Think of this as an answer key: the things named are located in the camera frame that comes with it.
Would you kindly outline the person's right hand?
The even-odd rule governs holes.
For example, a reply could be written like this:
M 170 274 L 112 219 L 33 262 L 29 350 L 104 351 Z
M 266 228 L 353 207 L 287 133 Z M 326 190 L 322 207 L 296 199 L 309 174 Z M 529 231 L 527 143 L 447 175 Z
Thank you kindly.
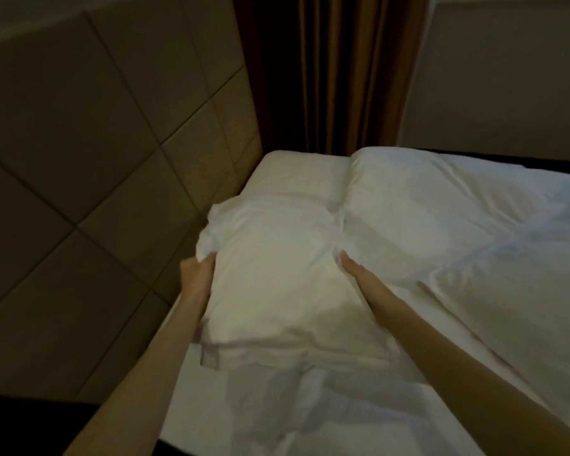
M 345 251 L 340 253 L 340 261 L 342 267 L 355 279 L 362 295 L 371 307 L 382 306 L 393 296 L 377 276 L 353 260 Z

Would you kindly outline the person's right forearm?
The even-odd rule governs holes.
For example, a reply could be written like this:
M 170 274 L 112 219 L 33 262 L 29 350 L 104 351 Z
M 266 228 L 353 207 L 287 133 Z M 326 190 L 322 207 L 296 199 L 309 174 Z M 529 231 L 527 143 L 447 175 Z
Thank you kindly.
M 570 456 L 570 428 L 444 337 L 385 285 L 368 291 L 394 336 L 486 456 Z

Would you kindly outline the white pillow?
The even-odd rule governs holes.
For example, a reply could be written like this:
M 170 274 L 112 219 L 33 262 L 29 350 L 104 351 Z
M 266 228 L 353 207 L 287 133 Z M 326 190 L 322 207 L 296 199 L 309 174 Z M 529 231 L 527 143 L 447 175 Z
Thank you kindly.
M 215 204 L 196 256 L 216 254 L 200 362 L 214 370 L 295 365 L 378 370 L 399 349 L 381 330 L 340 252 L 356 254 L 340 218 L 295 194 Z

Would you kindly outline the beige padded headboard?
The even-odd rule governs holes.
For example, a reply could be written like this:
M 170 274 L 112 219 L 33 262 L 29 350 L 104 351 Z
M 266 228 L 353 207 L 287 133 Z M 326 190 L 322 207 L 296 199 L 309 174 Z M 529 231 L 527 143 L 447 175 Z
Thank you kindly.
M 0 38 L 0 397 L 99 403 L 262 157 L 233 0 L 114 0 Z

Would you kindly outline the brown curtain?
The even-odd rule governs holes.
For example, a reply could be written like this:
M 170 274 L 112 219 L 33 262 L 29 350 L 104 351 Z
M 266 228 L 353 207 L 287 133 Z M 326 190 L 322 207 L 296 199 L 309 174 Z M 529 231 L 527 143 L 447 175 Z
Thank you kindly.
M 233 0 L 263 151 L 396 146 L 437 0 Z

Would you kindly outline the person's left hand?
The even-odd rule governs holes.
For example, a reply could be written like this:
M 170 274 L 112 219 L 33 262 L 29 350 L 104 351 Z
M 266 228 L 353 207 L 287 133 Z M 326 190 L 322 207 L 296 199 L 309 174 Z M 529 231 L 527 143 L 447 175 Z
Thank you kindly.
M 180 262 L 180 302 L 196 306 L 203 313 L 210 299 L 216 253 L 210 253 L 204 260 L 190 257 Z

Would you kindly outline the white duvet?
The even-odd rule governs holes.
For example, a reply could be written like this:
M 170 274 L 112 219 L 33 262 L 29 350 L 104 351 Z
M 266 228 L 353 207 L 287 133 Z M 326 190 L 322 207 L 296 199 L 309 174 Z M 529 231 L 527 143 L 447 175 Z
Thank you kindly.
M 342 213 L 358 263 L 570 426 L 570 175 L 366 147 Z

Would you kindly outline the person's left forearm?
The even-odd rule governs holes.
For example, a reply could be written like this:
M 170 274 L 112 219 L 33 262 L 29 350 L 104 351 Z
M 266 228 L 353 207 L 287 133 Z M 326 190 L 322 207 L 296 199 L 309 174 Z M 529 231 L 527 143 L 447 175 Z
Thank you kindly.
M 151 456 L 208 296 L 182 296 L 137 364 L 62 456 Z

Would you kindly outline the white bed sheet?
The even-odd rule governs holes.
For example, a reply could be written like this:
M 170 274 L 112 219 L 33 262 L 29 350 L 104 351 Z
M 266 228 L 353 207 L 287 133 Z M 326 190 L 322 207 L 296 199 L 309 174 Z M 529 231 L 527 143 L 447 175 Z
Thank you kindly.
M 356 254 L 348 253 L 355 260 L 342 213 L 351 158 L 274 151 L 238 196 L 295 194 L 326 207 L 354 243 Z M 193 346 L 162 438 L 194 456 L 483 456 L 394 336 L 380 329 L 399 353 L 378 370 L 214 370 Z

